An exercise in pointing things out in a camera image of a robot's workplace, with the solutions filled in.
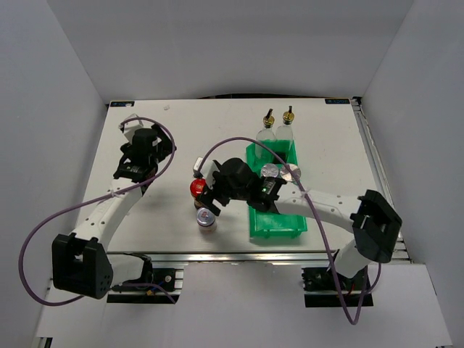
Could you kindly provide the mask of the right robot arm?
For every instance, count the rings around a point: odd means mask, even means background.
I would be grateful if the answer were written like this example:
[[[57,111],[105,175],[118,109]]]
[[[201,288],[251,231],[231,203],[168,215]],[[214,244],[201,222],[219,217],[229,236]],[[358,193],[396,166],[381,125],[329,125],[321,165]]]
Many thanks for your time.
[[[282,178],[259,177],[239,158],[219,163],[200,157],[193,172],[205,180],[198,200],[214,215],[236,200],[258,212],[299,215],[351,233],[353,239],[336,253],[327,271],[328,282],[336,289],[346,288],[368,263],[392,260],[402,218],[377,191],[368,189],[361,196],[303,191]]]

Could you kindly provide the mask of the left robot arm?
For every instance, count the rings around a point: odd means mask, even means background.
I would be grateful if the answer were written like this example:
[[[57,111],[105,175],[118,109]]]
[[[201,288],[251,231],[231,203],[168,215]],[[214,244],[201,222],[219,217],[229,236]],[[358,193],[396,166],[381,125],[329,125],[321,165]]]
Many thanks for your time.
[[[52,242],[52,278],[56,289],[101,299],[114,286],[146,289],[152,284],[149,257],[136,254],[108,254],[117,228],[137,203],[159,170],[171,158],[175,145],[167,130],[154,124],[122,124],[127,143],[109,186],[108,198],[71,233],[58,235]]]

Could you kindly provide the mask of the small silver lid jar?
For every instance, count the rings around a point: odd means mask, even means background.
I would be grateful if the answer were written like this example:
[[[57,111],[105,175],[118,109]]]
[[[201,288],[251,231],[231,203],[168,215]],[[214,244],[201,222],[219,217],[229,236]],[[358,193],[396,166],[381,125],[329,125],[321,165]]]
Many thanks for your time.
[[[207,208],[197,210],[196,222],[201,233],[214,233],[217,229],[216,217]]]

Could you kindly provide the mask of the dark sauce glass bottle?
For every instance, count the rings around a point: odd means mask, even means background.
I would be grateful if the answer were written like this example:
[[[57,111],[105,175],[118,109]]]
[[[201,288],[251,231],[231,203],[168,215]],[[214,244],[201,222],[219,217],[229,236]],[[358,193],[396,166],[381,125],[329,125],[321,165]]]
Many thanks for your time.
[[[275,132],[275,141],[271,149],[285,162],[288,160],[289,152],[294,143],[294,132],[292,123],[294,121],[293,107],[290,105],[288,110],[283,113],[282,124]]]

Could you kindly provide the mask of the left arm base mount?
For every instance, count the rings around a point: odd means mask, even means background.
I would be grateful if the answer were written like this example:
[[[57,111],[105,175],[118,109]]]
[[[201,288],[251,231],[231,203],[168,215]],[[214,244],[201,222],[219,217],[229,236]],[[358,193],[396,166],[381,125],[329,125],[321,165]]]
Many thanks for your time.
[[[145,254],[111,254],[114,270],[107,302],[113,304],[169,304],[180,297],[183,269],[153,262]]]

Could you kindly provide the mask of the clear oil bottle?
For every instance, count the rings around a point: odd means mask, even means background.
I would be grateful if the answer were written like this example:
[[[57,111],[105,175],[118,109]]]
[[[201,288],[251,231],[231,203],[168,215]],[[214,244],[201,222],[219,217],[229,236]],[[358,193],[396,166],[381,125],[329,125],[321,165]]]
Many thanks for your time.
[[[259,142],[275,141],[276,136],[273,132],[273,124],[275,119],[273,117],[273,109],[269,109],[268,113],[262,119],[263,128],[256,135],[256,140]],[[255,145],[255,156],[260,159],[263,155],[264,149],[260,145]]]

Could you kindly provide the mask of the silver lid spice jar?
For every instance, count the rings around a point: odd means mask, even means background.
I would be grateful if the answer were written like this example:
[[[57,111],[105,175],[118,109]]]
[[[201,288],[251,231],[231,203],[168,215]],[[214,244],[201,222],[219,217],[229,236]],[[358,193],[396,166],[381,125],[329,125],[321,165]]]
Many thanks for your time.
[[[288,163],[286,165],[282,165],[279,170],[279,175],[282,179],[287,182],[295,182],[296,179],[301,178],[301,170],[295,164]]]

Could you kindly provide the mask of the red lid sauce jar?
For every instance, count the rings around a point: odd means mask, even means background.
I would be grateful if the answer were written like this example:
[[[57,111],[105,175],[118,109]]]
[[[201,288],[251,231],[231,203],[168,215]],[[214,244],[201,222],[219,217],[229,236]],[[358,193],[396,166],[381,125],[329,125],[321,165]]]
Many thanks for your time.
[[[205,185],[206,185],[206,180],[205,179],[203,179],[203,178],[195,178],[191,182],[191,184],[189,186],[191,196],[193,197],[193,200],[194,200],[194,206],[195,206],[195,208],[197,210],[204,206],[198,200],[198,198],[201,195],[201,193],[203,192],[203,189],[204,189]]]

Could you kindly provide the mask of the blue label white jar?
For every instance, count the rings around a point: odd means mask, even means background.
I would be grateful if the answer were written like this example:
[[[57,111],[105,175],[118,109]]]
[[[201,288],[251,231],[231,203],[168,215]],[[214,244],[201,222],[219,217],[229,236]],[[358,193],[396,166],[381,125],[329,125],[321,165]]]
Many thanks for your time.
[[[276,164],[266,163],[260,169],[260,176],[265,178],[278,178],[280,169]]]

